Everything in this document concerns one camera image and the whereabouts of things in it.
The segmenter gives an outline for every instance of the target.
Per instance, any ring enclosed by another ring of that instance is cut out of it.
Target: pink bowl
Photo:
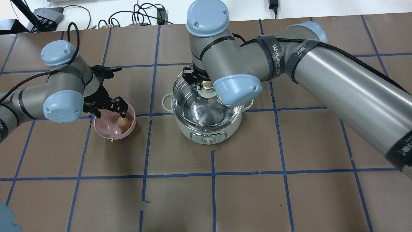
[[[102,109],[100,110],[102,116],[94,119],[94,128],[100,136],[110,140],[119,140],[128,136],[133,131],[136,126],[136,113],[134,112],[133,107],[129,103],[127,104],[129,105],[129,108],[126,113],[126,118],[130,122],[130,128],[122,134],[117,125],[117,120],[120,115],[116,112]]]

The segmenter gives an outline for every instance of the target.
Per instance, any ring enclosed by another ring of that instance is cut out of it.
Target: brown surface
[[[212,231],[211,179],[149,178],[143,231]]]
[[[23,231],[66,231],[76,180],[18,181],[9,207]]]
[[[365,16],[379,52],[411,52],[410,17]],[[308,20],[262,20],[262,26],[269,34]],[[354,54],[371,55],[360,59],[383,71],[360,16],[313,20],[326,30],[331,44]],[[231,22],[230,28],[247,40],[260,35],[256,20]],[[211,153],[215,150],[217,231],[291,231],[282,171],[287,172],[296,232],[369,231],[339,119],[326,109],[291,110],[324,105],[285,74],[272,80],[276,107],[290,108],[277,112],[279,128],[274,112],[262,110],[273,109],[269,82],[262,83],[263,92],[252,107],[258,112],[244,113],[236,133],[220,144],[208,147],[190,141],[179,131],[174,116],[150,116],[151,103],[152,113],[166,112],[161,100],[171,93],[177,75],[186,66],[157,66],[151,99],[158,31],[157,26],[114,28],[110,38],[109,30],[80,31],[80,54],[88,65],[103,62],[109,39],[105,66],[149,66],[124,68],[114,79],[105,80],[112,97],[122,96],[137,114],[148,116],[139,115],[133,133],[113,142],[98,136],[92,125],[83,166],[89,119],[70,124],[36,121],[10,201],[15,222],[21,223],[23,230],[66,231],[82,167],[71,231],[138,231],[139,226],[144,232],[213,231]],[[47,69],[39,58],[40,51],[60,36],[60,32],[20,34],[5,71]],[[0,62],[10,50],[13,35],[3,38],[0,36]],[[389,76],[412,92],[411,57],[382,56],[382,61]],[[160,27],[157,61],[191,62],[185,25]],[[1,74],[0,92],[34,74]],[[40,77],[23,87],[45,80]],[[0,145],[0,201],[7,200],[10,178],[16,174],[30,126],[23,124]],[[348,126],[346,131],[357,168],[391,167]],[[144,175],[146,162],[148,175]],[[333,173],[305,174],[305,170],[318,169]],[[187,173],[202,176],[183,177]],[[373,230],[408,231],[411,207],[406,202],[410,202],[411,181],[400,172],[385,170],[366,170],[358,175]],[[73,180],[38,181],[33,179],[36,177]],[[141,201],[142,193],[146,204]],[[144,212],[143,225],[139,223],[140,211]]]
[[[0,181],[0,202],[6,204],[13,181]]]
[[[288,175],[296,232],[368,231],[353,173]]]
[[[219,232],[290,231],[283,175],[217,176],[216,195]]]
[[[412,180],[398,171],[358,175],[373,231],[409,231]]]
[[[288,170],[351,169],[339,119],[329,110],[279,111]]]
[[[61,31],[19,34],[3,71],[48,70],[40,53],[48,43],[59,40],[61,34]]]
[[[77,176],[89,123],[36,121],[19,177]]]
[[[380,54],[412,52],[412,14],[365,15],[365,21]]]
[[[136,231],[142,179],[82,180],[70,231]]]

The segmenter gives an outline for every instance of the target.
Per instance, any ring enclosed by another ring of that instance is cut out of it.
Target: light blue joint cap
[[[196,0],[187,10],[186,28],[197,37],[212,37],[229,26],[229,11],[220,0]]]
[[[246,104],[262,91],[259,78],[248,74],[222,77],[213,83],[213,88],[227,107]]]
[[[47,66],[54,67],[69,62],[75,51],[76,49],[70,42],[66,40],[56,40],[43,48],[41,57]]]
[[[14,213],[0,202],[0,231],[21,232],[21,226],[13,223]]]
[[[50,121],[71,123],[82,115],[83,104],[82,94],[74,90],[63,90],[46,99],[43,104],[43,113]]]
[[[326,32],[324,30],[322,30],[321,26],[316,22],[307,21],[307,22],[304,22],[304,23],[301,23],[301,24],[291,25],[290,27],[293,27],[293,26],[306,27],[306,28],[310,29],[311,31],[313,31],[313,33],[316,34],[316,36],[319,38],[320,41],[322,41],[324,43],[328,43],[328,37],[326,36]]]

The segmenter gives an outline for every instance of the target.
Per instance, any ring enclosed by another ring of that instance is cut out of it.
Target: pot handle
[[[163,106],[164,110],[166,110],[167,112],[169,112],[171,114],[173,114],[173,110],[166,108],[166,106],[164,106],[164,101],[166,100],[166,98],[171,97],[172,95],[173,95],[173,93],[166,94],[163,97],[163,100],[162,100],[162,106]]]
[[[248,105],[247,107],[243,107],[243,111],[242,111],[242,112],[245,112],[246,110],[250,109],[250,108],[252,107],[252,105],[253,105],[254,102],[255,102],[255,100],[252,99],[252,102],[250,103],[250,105]]]

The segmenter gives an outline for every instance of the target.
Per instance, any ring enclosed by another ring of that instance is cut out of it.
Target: blue object
[[[66,40],[56,40],[43,48],[41,57],[47,66],[54,67],[69,62],[75,51],[76,49],[70,42]]]
[[[14,213],[0,202],[0,231],[21,232],[21,226],[13,224]]]
[[[56,123],[71,123],[83,111],[83,95],[74,90],[63,90],[50,95],[43,104],[44,116]]]
[[[213,88],[227,107],[248,103],[262,91],[259,78],[248,74],[222,77],[213,83]]]
[[[310,29],[311,31],[313,31],[313,33],[316,34],[316,36],[319,38],[320,41],[322,41],[324,43],[328,43],[328,37],[326,36],[326,32],[324,30],[322,30],[321,26],[316,22],[307,21],[307,22],[304,22],[304,23],[301,23],[301,24],[291,25],[290,27],[293,27],[293,26],[306,27],[306,28]]]
[[[197,37],[212,37],[229,26],[229,11],[220,0],[196,0],[187,10],[186,28]]]

